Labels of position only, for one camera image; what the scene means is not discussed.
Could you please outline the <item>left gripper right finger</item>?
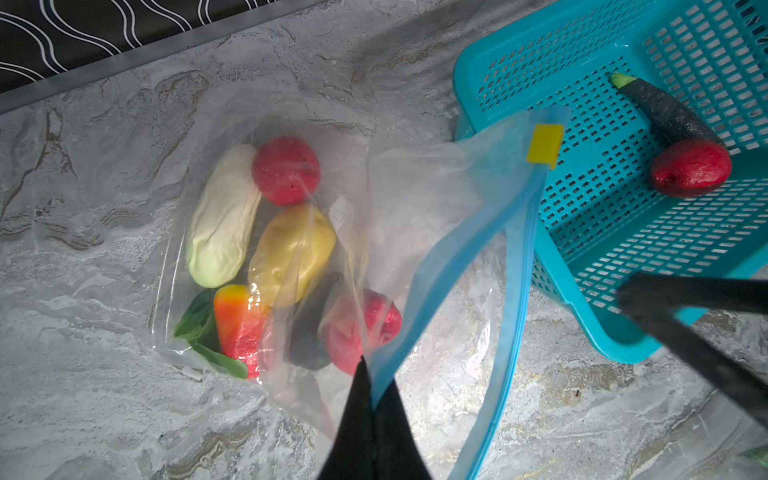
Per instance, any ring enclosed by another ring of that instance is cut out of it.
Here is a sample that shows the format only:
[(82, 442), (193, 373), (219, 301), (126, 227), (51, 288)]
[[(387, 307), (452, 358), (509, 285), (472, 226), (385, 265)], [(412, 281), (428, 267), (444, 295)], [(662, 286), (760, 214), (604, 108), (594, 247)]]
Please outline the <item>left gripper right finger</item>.
[(431, 480), (419, 453), (402, 404), (392, 381), (373, 410), (376, 479)]

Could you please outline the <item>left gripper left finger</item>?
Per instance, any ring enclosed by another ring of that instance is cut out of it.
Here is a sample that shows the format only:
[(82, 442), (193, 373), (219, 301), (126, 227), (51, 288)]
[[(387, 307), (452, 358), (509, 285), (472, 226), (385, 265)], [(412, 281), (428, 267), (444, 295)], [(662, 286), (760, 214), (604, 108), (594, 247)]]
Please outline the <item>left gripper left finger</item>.
[(371, 382), (364, 358), (358, 363), (341, 423), (319, 480), (375, 478), (374, 414)]

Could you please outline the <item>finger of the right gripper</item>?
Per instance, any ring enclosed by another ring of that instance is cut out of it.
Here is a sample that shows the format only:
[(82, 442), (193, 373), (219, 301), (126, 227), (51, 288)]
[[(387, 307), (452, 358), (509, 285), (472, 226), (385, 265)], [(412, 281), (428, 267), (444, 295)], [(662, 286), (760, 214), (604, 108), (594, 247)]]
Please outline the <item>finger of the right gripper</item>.
[(628, 315), (671, 313), (681, 308), (767, 313), (767, 281), (633, 274), (617, 290)]
[(625, 305), (624, 314), (767, 428), (767, 382), (713, 347), (665, 308)]

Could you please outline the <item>teal plastic basket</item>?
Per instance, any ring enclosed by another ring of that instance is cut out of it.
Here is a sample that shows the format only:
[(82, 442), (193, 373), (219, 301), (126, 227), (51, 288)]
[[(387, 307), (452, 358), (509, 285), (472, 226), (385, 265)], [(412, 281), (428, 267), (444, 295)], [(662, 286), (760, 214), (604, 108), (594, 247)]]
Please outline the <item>teal plastic basket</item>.
[[(723, 186), (694, 199), (651, 187), (665, 142), (614, 73), (709, 124), (733, 162)], [(525, 109), (570, 110), (540, 203), (532, 283), (607, 359), (635, 364), (659, 347), (617, 306), (634, 272), (748, 278), (766, 265), (765, 2), (559, 1), (469, 45), (453, 86), (460, 139)]]

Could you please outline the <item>red toy tomato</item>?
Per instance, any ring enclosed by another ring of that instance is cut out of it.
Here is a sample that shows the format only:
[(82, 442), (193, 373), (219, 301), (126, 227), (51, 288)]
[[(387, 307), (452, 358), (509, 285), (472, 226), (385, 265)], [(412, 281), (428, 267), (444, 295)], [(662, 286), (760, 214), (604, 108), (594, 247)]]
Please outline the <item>red toy tomato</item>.
[(304, 203), (314, 194), (321, 180), (321, 166), (306, 141), (281, 136), (257, 149), (252, 176), (260, 192), (271, 203), (293, 206)]
[(669, 197), (693, 198), (718, 189), (732, 173), (732, 160), (719, 143), (702, 139), (676, 142), (651, 162), (652, 187)]
[(324, 333), (331, 363), (353, 375), (364, 348), (390, 343), (400, 333), (402, 323), (395, 303), (381, 293), (365, 289), (361, 307), (351, 295), (340, 296), (328, 314)]

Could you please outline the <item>black toy item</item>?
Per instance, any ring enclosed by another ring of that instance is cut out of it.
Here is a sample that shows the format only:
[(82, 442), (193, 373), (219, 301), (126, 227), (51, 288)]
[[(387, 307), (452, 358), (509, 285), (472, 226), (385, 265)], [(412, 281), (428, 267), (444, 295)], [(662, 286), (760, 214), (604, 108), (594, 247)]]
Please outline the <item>black toy item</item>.
[(644, 112), (669, 143), (706, 140), (724, 145), (720, 137), (696, 113), (661, 88), (618, 72), (610, 76), (610, 82)]

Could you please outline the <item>orange red toy pepper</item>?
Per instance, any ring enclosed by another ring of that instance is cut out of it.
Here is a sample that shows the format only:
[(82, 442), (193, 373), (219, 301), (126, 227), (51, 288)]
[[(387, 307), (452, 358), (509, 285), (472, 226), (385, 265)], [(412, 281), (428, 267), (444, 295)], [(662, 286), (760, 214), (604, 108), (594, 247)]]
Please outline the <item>orange red toy pepper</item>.
[(244, 363), (248, 379), (257, 380), (260, 376), (258, 353), (269, 311), (245, 285), (223, 286), (214, 296), (220, 352)]

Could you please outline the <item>yellow toy potato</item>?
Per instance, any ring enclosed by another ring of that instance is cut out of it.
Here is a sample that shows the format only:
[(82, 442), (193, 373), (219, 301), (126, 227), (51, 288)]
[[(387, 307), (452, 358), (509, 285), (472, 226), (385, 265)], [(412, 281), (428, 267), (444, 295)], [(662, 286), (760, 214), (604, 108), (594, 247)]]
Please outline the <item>yellow toy potato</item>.
[(252, 297), (265, 309), (296, 304), (321, 276), (335, 244), (330, 221), (315, 205), (282, 210), (265, 228), (251, 257)]

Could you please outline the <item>clear zip top bag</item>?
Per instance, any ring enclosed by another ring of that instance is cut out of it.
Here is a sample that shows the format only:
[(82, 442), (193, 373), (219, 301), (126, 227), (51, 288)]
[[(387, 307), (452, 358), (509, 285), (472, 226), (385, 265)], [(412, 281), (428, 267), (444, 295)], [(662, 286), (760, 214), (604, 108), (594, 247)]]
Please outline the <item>clear zip top bag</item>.
[[(321, 180), (304, 203), (330, 221), (336, 244), (318, 281), (339, 272), (339, 294), (362, 306), (365, 289), (393, 301), (403, 319), (390, 343), (364, 348), (371, 406), (392, 381), (412, 407), (410, 428), (431, 476), (473, 479), (491, 446), (516, 369), (532, 283), (539, 203), (558, 162), (570, 121), (563, 106), (502, 118), (455, 142), (373, 142), (329, 121), (254, 114), (228, 108), (193, 147), (164, 253), (149, 323), (153, 349), (177, 366), (212, 366), (174, 336), (203, 288), (187, 270), (185, 235), (203, 189), (231, 148), (257, 149), (294, 136), (315, 151)], [(261, 193), (245, 262), (282, 210)], [(285, 412), (335, 440), (353, 375), (332, 363), (309, 371), (291, 364), (287, 342), (293, 309), (271, 308), (258, 353), (259, 388)]]

